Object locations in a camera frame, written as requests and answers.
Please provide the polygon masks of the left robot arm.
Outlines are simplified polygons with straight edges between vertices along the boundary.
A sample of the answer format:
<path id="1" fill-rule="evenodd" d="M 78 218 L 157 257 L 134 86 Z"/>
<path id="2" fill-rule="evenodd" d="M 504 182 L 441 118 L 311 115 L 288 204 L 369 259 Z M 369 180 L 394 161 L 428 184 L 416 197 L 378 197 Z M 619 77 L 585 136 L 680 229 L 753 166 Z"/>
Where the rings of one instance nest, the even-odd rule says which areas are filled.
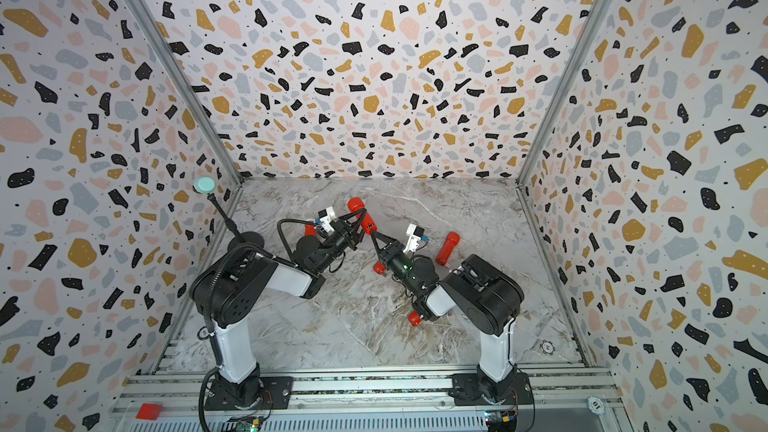
<path id="1" fill-rule="evenodd" d="M 305 235 L 286 258 L 264 248 L 257 232 L 240 232 L 230 219 L 225 224 L 233 232 L 227 253 L 193 282 L 190 298 L 204 320 L 198 334 L 210 343 L 215 367 L 202 384 L 202 411 L 249 410 L 265 405 L 285 409 L 293 379 L 264 379 L 250 339 L 248 315 L 267 290 L 276 290 L 302 299 L 311 299 L 323 287 L 324 273 L 362 242 L 364 208 L 339 217 L 328 214 L 318 220 L 281 220 L 305 225 L 323 234 Z"/>

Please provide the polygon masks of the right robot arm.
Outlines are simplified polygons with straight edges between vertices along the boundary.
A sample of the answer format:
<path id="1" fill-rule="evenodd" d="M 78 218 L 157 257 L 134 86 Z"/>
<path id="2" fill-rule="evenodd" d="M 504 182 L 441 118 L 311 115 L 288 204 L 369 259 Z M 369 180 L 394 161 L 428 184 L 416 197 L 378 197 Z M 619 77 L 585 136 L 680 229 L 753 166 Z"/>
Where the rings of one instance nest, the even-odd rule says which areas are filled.
<path id="1" fill-rule="evenodd" d="M 453 396 L 504 403 L 518 374 L 513 333 L 524 301 L 520 285 L 476 254 L 441 278 L 430 258 L 408 252 L 397 239 L 379 231 L 373 231 L 371 239 L 377 255 L 375 269 L 390 271 L 411 298 L 412 325 L 434 321 L 457 309 L 479 331 L 481 355 L 476 374 L 467 386 L 457 384 Z"/>

